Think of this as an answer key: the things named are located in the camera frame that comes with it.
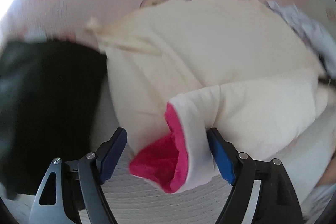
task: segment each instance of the pink sleeve lining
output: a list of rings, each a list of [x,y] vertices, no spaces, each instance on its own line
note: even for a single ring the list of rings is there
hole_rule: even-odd
[[[165,113],[170,133],[141,150],[129,164],[132,175],[156,182],[165,193],[175,193],[188,174],[184,133],[174,107]]]

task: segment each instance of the white fabric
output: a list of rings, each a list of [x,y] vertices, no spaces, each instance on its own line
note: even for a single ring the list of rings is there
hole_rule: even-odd
[[[328,74],[336,77],[336,43],[327,29],[295,5],[281,7],[274,1],[268,1],[269,7],[279,14],[293,28],[299,37],[317,54],[324,57]]]
[[[216,127],[239,152],[265,160],[297,138],[325,110],[328,91],[315,72],[216,85],[169,100],[184,132],[188,175],[179,192],[218,175],[206,131]]]
[[[108,56],[115,112],[135,154],[169,132],[163,114],[179,93],[302,68],[323,73],[257,0],[171,0],[91,29]]]

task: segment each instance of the metal screw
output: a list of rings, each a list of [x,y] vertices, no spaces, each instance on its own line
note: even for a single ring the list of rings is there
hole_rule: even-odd
[[[59,164],[61,162],[61,158],[54,158],[52,162],[53,164]]]
[[[275,165],[280,165],[281,164],[281,160],[279,160],[279,159],[273,159],[273,163]]]
[[[96,154],[93,153],[93,152],[89,152],[89,153],[86,154],[86,158],[89,159],[89,160],[93,159],[95,156],[96,156]]]
[[[248,157],[249,157],[248,154],[246,154],[244,152],[239,153],[239,158],[241,158],[243,160],[246,160]]]

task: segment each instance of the clothing pile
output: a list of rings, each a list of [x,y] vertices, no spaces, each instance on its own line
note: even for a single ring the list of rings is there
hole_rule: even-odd
[[[87,28],[108,57],[115,112],[135,155],[130,172],[166,193],[219,174],[207,129],[265,160],[334,102],[318,85],[323,65],[336,72],[334,42],[294,6],[171,0],[106,27],[92,19]]]

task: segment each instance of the dark blue gripper pad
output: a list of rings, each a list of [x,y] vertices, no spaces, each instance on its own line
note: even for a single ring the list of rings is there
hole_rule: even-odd
[[[222,178],[233,185],[236,181],[236,176],[234,175],[232,161],[229,159],[224,147],[221,145],[215,134],[209,130],[207,136],[212,156],[215,159]]]
[[[97,170],[100,184],[112,177],[114,169],[120,159],[127,143],[127,133],[123,128],[118,128],[108,142],[104,142],[97,150]]]

